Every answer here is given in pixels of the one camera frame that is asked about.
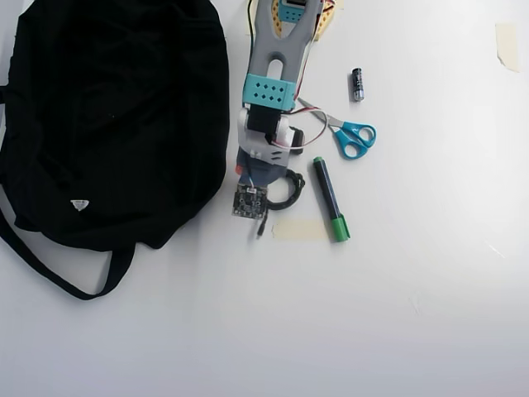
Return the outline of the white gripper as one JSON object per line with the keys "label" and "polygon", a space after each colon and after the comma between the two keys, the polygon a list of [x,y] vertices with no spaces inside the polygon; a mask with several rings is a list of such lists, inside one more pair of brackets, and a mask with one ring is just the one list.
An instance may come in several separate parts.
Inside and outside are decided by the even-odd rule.
{"label": "white gripper", "polygon": [[239,183],[266,187],[285,175],[290,155],[303,152],[303,132],[280,109],[250,105],[238,115]]}

